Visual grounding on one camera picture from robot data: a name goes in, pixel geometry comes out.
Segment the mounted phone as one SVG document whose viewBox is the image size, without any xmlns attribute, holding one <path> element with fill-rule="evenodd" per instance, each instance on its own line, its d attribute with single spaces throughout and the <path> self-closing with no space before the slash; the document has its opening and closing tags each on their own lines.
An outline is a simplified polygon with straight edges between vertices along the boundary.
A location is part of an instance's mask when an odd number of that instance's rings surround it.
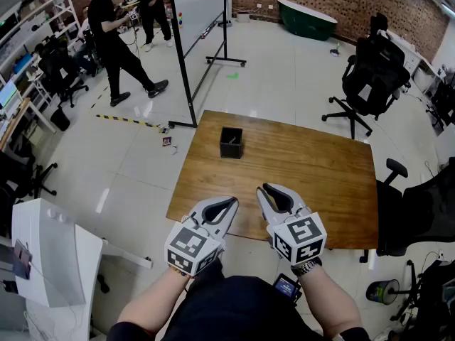
<svg viewBox="0 0 455 341">
<path fill-rule="evenodd" d="M 29 280 L 31 273 L 32 254 L 26 245 L 18 239 L 14 244 L 13 273 L 15 276 Z"/>
</svg>

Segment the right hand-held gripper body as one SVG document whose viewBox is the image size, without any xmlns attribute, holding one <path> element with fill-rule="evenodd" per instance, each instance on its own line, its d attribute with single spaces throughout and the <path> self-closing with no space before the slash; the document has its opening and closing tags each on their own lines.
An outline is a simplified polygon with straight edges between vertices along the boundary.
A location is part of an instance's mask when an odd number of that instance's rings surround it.
<svg viewBox="0 0 455 341">
<path fill-rule="evenodd" d="M 298 266 L 319 256 L 326 244 L 327 233 L 317 212 L 288 216 L 276 224 L 268 224 L 272 247 L 291 266 Z"/>
</svg>

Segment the black square container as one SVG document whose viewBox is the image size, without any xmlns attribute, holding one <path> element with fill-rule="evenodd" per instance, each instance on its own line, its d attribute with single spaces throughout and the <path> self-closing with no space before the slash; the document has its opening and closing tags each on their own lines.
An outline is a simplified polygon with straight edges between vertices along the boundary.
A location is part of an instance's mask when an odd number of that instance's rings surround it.
<svg viewBox="0 0 455 341">
<path fill-rule="evenodd" d="M 233 144 L 229 141 L 236 137 Z M 242 156 L 242 129 L 224 126 L 220 134 L 220 157 L 240 159 Z"/>
</svg>

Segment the black chair base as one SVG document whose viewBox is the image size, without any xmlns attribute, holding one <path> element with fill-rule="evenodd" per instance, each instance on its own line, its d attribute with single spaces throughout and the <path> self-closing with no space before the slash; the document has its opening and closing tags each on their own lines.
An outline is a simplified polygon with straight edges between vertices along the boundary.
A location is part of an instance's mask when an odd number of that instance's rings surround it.
<svg viewBox="0 0 455 341">
<path fill-rule="evenodd" d="M 407 298 L 391 321 L 402 319 L 408 308 L 417 309 L 414 322 L 402 334 L 403 340 L 455 340 L 455 260 L 434 261 L 414 280 L 411 289 L 397 294 Z"/>
</svg>

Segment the person's dark clothing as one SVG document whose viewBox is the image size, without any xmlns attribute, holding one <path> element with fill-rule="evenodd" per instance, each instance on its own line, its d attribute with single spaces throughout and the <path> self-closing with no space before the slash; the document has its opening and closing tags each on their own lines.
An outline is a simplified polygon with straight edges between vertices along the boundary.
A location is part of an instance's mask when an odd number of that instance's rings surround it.
<svg viewBox="0 0 455 341">
<path fill-rule="evenodd" d="M 312 330 L 291 299 L 255 276 L 222 273 L 216 259 L 191 280 L 163 326 L 162 341 L 370 341 L 363 328 L 335 339 Z M 116 322 L 106 341 L 154 341 L 132 323 Z"/>
</svg>

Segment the white cabinet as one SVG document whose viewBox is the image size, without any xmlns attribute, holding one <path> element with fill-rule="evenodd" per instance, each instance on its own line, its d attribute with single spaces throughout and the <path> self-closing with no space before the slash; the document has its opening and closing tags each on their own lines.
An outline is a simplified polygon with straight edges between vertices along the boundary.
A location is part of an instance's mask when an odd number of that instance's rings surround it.
<svg viewBox="0 0 455 341">
<path fill-rule="evenodd" d="M 404 38 L 399 37 L 391 30 L 387 30 L 390 40 L 397 45 L 405 54 L 404 67 L 412 77 L 421 63 L 423 57 L 416 51 L 413 44 L 408 43 Z"/>
</svg>

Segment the black trash bin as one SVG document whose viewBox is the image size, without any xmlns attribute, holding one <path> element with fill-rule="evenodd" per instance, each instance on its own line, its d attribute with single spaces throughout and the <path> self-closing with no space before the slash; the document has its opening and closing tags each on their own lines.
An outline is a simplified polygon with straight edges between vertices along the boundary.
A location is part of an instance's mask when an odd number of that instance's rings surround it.
<svg viewBox="0 0 455 341">
<path fill-rule="evenodd" d="M 70 126 L 70 120 L 63 109 L 58 107 L 50 117 L 50 121 L 61 131 L 66 131 Z"/>
</svg>

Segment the white metal shelf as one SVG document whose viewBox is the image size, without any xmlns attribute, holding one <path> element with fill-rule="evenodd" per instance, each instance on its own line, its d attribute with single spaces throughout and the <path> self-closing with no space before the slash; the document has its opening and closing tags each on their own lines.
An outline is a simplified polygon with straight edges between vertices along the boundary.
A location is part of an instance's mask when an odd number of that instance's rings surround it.
<svg viewBox="0 0 455 341">
<path fill-rule="evenodd" d="M 73 48 L 80 28 L 73 0 L 35 0 L 25 16 L 14 9 L 0 22 L 0 87 L 22 76 L 35 59 L 34 47 L 42 40 L 64 38 Z"/>
</svg>

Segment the silver wrist watch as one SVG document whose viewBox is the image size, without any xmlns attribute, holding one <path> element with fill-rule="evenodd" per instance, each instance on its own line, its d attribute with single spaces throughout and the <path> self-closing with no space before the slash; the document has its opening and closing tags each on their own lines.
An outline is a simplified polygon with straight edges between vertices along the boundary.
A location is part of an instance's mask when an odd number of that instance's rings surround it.
<svg viewBox="0 0 455 341">
<path fill-rule="evenodd" d="M 322 261 L 318 256 L 313 259 L 309 259 L 308 261 L 305 261 L 301 264 L 292 266 L 291 271 L 295 276 L 300 277 L 309 273 L 316 266 L 322 266 Z"/>
</svg>

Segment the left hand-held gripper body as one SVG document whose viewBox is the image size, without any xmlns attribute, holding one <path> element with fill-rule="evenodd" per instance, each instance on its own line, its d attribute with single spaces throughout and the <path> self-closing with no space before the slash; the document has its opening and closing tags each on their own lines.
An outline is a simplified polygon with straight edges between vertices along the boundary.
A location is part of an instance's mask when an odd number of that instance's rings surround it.
<svg viewBox="0 0 455 341">
<path fill-rule="evenodd" d="M 211 265 L 225 249 L 226 214 L 221 211 L 212 222 L 204 222 L 193 213 L 176 223 L 165 241 L 166 263 L 189 277 Z"/>
</svg>

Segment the black mesh office chair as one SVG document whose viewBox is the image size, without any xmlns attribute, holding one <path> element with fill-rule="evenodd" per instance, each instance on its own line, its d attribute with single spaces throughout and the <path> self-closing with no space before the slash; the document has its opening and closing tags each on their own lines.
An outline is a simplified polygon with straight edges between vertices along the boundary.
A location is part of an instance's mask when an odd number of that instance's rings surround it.
<svg viewBox="0 0 455 341">
<path fill-rule="evenodd" d="M 403 256 L 408 246 L 419 242 L 455 242 L 455 157 L 430 180 L 400 192 L 392 186 L 407 169 L 391 158 L 384 180 L 376 181 L 376 227 L 378 256 Z"/>
<path fill-rule="evenodd" d="M 355 125 L 359 123 L 366 135 L 373 132 L 363 117 L 378 119 L 400 97 L 400 88 L 407 85 L 410 73 L 404 67 L 405 54 L 391 40 L 382 35 L 359 38 L 355 54 L 348 58 L 348 66 L 342 76 L 345 99 L 329 97 L 342 112 L 324 114 L 322 121 L 345 117 L 350 122 L 351 138 L 355 138 Z"/>
</svg>

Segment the wooden side desk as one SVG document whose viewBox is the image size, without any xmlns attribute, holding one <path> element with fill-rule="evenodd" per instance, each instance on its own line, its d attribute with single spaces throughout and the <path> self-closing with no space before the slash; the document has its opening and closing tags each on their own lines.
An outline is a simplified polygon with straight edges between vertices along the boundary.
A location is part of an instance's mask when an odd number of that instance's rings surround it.
<svg viewBox="0 0 455 341">
<path fill-rule="evenodd" d="M 6 126 L 6 129 L 3 133 L 3 136 L 0 139 L 0 151 L 4 151 L 6 148 L 8 142 L 11 140 L 11 136 L 16 129 L 18 123 L 20 122 L 21 118 L 24 116 L 26 113 L 27 109 L 29 108 L 29 104 L 31 103 L 31 99 L 29 97 L 26 97 L 22 103 L 18 107 L 18 111 L 15 117 L 11 117 L 8 120 L 8 124 Z"/>
</svg>

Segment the dark green bathtub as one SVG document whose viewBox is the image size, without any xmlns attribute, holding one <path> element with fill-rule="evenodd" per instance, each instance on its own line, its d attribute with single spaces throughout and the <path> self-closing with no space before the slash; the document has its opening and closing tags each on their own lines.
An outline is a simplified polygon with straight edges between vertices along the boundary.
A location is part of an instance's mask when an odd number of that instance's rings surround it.
<svg viewBox="0 0 455 341">
<path fill-rule="evenodd" d="M 277 0 L 279 18 L 288 32 L 303 38 L 326 41 L 335 32 L 337 20 L 288 0 Z"/>
</svg>

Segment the person's left forearm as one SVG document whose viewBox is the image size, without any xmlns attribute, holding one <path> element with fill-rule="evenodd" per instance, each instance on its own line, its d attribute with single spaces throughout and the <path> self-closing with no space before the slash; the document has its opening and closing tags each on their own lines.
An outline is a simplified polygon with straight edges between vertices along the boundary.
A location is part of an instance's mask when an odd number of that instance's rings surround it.
<svg viewBox="0 0 455 341">
<path fill-rule="evenodd" d="M 155 337 L 170 318 L 176 302 L 191 281 L 179 270 L 168 267 L 144 292 L 121 311 L 118 323 L 132 323 Z"/>
</svg>

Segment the computer monitor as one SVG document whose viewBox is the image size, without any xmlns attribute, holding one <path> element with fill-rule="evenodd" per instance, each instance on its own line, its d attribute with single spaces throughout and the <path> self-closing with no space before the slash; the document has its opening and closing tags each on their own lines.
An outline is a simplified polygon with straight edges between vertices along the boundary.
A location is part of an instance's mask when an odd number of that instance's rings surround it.
<svg viewBox="0 0 455 341">
<path fill-rule="evenodd" d="M 13 80 L 9 80 L 0 90 L 0 109 L 8 109 L 17 99 L 18 89 Z"/>
</svg>

